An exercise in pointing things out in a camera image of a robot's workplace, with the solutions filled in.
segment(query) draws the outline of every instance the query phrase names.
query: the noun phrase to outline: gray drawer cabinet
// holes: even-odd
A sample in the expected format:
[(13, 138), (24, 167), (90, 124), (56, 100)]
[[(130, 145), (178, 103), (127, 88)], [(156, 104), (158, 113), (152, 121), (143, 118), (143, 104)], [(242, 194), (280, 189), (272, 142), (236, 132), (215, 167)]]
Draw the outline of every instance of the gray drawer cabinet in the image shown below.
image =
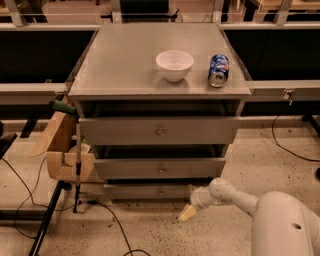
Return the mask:
[[(166, 81), (155, 62), (173, 48), (194, 57), (178, 83)], [(213, 88), (209, 61), (218, 53), (228, 56), (230, 75)], [(190, 184), (221, 176), (251, 94), (233, 56), (215, 24), (101, 27), (69, 98), (110, 199), (189, 198)]]

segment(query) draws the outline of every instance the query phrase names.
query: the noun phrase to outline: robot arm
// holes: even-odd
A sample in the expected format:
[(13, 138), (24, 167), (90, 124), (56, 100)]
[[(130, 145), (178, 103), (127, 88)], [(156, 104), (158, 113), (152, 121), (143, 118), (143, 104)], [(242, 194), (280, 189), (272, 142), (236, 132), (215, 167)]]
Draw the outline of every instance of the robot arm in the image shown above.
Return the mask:
[(195, 189), (179, 219), (211, 205), (233, 203), (252, 218), (252, 256), (320, 256), (320, 218), (296, 198), (269, 192), (257, 198), (221, 178)]
[(242, 192), (222, 178), (212, 180), (209, 186), (193, 190), (187, 205), (179, 219), (185, 221), (194, 216), (198, 210), (211, 205), (234, 204), (249, 216), (253, 216), (258, 202), (256, 196)]

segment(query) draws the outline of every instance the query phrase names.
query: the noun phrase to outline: power cord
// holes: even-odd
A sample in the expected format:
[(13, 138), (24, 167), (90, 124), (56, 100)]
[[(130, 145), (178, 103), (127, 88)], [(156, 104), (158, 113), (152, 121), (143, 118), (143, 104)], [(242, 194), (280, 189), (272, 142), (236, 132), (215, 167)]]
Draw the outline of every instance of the power cord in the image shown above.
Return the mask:
[(115, 215), (115, 213), (114, 213), (108, 206), (106, 206), (106, 205), (104, 205), (104, 204), (102, 204), (102, 203), (100, 203), (100, 202), (98, 202), (98, 201), (94, 201), (94, 200), (88, 201), (87, 203), (90, 204), (90, 205), (96, 205), (96, 204), (98, 204), (98, 205), (106, 208), (106, 209), (113, 215), (113, 217), (115, 218), (115, 220), (117, 221), (117, 223), (118, 223), (118, 225), (119, 225), (119, 227), (120, 227), (120, 229), (121, 229), (121, 232), (122, 232), (122, 235), (123, 235), (123, 237), (124, 237), (124, 240), (126, 241), (127, 246), (128, 246), (128, 248), (129, 248), (129, 252), (127, 252), (127, 253), (124, 254), (123, 256), (127, 256), (127, 255), (129, 255), (129, 254), (131, 254), (131, 256), (133, 256), (133, 252), (143, 252), (144, 254), (146, 254), (146, 255), (148, 255), (148, 256), (151, 256), (149, 253), (147, 253), (147, 252), (144, 251), (144, 250), (141, 250), (141, 249), (132, 250), (132, 249), (131, 249), (131, 246), (130, 246), (130, 244), (129, 244), (129, 241), (128, 241), (128, 239), (127, 239), (127, 236), (126, 236), (126, 234), (125, 234), (125, 232), (124, 232), (124, 230), (123, 230), (123, 227), (122, 227), (119, 219), (117, 218), (117, 216)]
[[(16, 213), (15, 213), (15, 216), (14, 216), (13, 221), (14, 221), (14, 226), (15, 226), (16, 230), (17, 230), (21, 235), (23, 235), (23, 236), (25, 236), (25, 237), (27, 237), (27, 238), (30, 238), (30, 239), (35, 239), (36, 237), (33, 237), (33, 236), (29, 236), (29, 235), (27, 235), (27, 234), (24, 234), (24, 233), (18, 228), (18, 225), (17, 225), (16, 220), (17, 220), (17, 217), (18, 217), (19, 210), (21, 209), (21, 207), (23, 206), (23, 204), (24, 204), (29, 198), (31, 198), (31, 202), (32, 202), (32, 204), (33, 204), (34, 206), (41, 206), (41, 207), (45, 207), (45, 208), (48, 209), (48, 206), (43, 205), (43, 204), (36, 204), (36, 203), (34, 202), (34, 199), (33, 199), (33, 193), (35, 192), (35, 190), (36, 190), (37, 187), (38, 187), (39, 180), (40, 180), (41, 169), (42, 169), (42, 166), (43, 166), (43, 164), (44, 164), (44, 162), (45, 162), (46, 159), (47, 159), (47, 157), (45, 157), (45, 158), (42, 160), (42, 162), (41, 162), (41, 165), (40, 165), (39, 171), (38, 171), (37, 181), (36, 181), (36, 184), (35, 184), (32, 192), (31, 192), (30, 189), (29, 189), (29, 187), (27, 186), (27, 184), (26, 184), (26, 183), (24, 182), (24, 180), (20, 177), (20, 175), (16, 172), (16, 170), (11, 166), (11, 164), (10, 164), (7, 160), (5, 160), (5, 159), (2, 158), (2, 160), (10, 167), (10, 169), (15, 173), (15, 175), (19, 178), (19, 180), (22, 182), (22, 184), (23, 184), (23, 185), (25, 186), (25, 188), (28, 190), (29, 196), (20, 204), (20, 206), (19, 206), (18, 209), (16, 210)], [(73, 207), (73, 205), (70, 206), (70, 207), (67, 207), (67, 208), (65, 208), (65, 209), (55, 209), (55, 211), (66, 211), (66, 210), (68, 210), (68, 209), (71, 209), (72, 207)]]
[(282, 148), (283, 150), (289, 152), (290, 154), (298, 157), (298, 158), (301, 158), (301, 159), (306, 160), (306, 161), (309, 161), (309, 162), (318, 162), (318, 163), (319, 163), (319, 162), (320, 162), (319, 159), (310, 159), (310, 158), (306, 158), (306, 157), (300, 156), (300, 155), (298, 155), (298, 154), (290, 151), (289, 149), (287, 149), (287, 148), (285, 148), (285, 147), (283, 147), (283, 146), (281, 146), (281, 145), (279, 144), (278, 140), (276, 139), (275, 133), (274, 133), (274, 125), (275, 125), (276, 120), (277, 120), (279, 117), (280, 117), (280, 116), (277, 116), (277, 117), (273, 120), (272, 126), (271, 126), (272, 136), (273, 136), (274, 141), (276, 142), (276, 145), (277, 145), (278, 147)]

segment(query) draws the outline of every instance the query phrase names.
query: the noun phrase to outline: concrete floor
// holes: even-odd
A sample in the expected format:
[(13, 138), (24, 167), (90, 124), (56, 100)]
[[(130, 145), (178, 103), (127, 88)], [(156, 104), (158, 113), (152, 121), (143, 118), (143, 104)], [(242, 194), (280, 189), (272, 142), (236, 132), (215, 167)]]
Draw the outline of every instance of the concrete floor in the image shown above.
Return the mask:
[[(275, 134), (280, 144), (299, 155), (320, 159), (320, 138), (301, 117), (280, 117)], [(320, 215), (320, 184), (315, 171), (320, 163), (307, 162), (280, 149), (274, 142), (271, 124), (274, 117), (245, 118), (234, 143), (229, 147), (222, 177), (241, 190), (261, 196), (272, 190), (289, 193)], [(5, 121), (6, 132), (21, 132), (23, 123)], [(17, 138), (6, 159), (33, 188), (45, 154), (28, 158), (46, 122), (40, 122), (27, 139)], [(17, 209), (28, 197), (22, 182), (0, 161), (0, 207)], [(35, 191), (36, 203), (48, 204), (56, 181), (48, 178), (46, 162)], [(251, 220), (233, 205), (210, 207), (194, 218), (179, 223), (185, 206), (175, 202), (121, 202), (113, 204), (101, 184), (82, 184), (80, 199), (98, 200), (118, 217), (131, 245), (153, 256), (162, 255), (250, 255)], [(74, 189), (63, 191), (57, 209), (74, 203)], [(32, 208), (28, 200), (23, 209)], [(38, 225), (18, 224), (35, 236)], [(33, 240), (17, 232), (12, 223), (0, 225), (0, 255), (29, 255)], [(78, 213), (72, 209), (55, 212), (39, 255), (125, 255), (127, 244), (112, 214), (102, 206), (83, 203)], [(142, 252), (135, 256), (147, 255)]]

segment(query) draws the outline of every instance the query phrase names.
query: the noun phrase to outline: soda can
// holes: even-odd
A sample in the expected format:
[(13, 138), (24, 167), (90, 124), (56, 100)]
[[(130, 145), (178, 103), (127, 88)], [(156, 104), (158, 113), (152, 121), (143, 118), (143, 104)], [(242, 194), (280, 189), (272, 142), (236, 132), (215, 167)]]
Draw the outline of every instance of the soda can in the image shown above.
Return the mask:
[(229, 60), (223, 54), (214, 55), (210, 60), (208, 81), (214, 87), (221, 87), (229, 75)]

